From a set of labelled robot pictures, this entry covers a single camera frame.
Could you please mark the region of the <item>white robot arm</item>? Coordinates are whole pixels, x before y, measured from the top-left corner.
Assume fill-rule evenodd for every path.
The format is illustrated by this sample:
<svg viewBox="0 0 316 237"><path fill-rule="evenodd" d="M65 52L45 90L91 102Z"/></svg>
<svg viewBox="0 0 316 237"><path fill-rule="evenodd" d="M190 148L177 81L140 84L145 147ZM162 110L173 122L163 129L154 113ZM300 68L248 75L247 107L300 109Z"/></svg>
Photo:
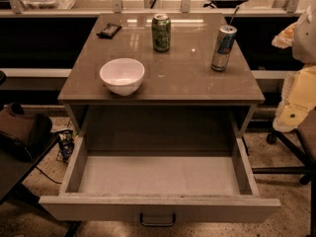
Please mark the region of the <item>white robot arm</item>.
<svg viewBox="0 0 316 237"><path fill-rule="evenodd" d="M303 63L298 72L289 72L283 82L281 101L273 128L290 132L316 107L316 8L310 5L299 19L274 37L272 45L292 48L292 56Z"/></svg>

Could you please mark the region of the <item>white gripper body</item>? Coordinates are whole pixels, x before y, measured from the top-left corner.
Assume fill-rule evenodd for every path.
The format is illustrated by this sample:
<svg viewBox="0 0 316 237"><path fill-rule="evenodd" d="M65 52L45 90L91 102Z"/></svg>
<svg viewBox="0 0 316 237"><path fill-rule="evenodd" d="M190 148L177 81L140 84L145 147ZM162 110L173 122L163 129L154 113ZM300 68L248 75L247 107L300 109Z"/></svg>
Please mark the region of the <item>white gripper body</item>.
<svg viewBox="0 0 316 237"><path fill-rule="evenodd" d="M284 79L273 128L290 132L298 128L315 107L316 65L304 65L299 71L289 72Z"/></svg>

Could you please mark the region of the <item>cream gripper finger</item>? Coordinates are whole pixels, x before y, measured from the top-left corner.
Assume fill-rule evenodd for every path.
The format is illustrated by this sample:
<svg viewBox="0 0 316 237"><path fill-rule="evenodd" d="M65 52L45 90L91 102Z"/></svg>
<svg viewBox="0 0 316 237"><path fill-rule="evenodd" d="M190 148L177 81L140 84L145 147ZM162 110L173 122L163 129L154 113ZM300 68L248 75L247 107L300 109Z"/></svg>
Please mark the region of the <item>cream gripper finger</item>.
<svg viewBox="0 0 316 237"><path fill-rule="evenodd" d="M290 24L284 30L282 30L277 36L272 40L272 45L278 48L288 48L292 46L295 23Z"/></svg>

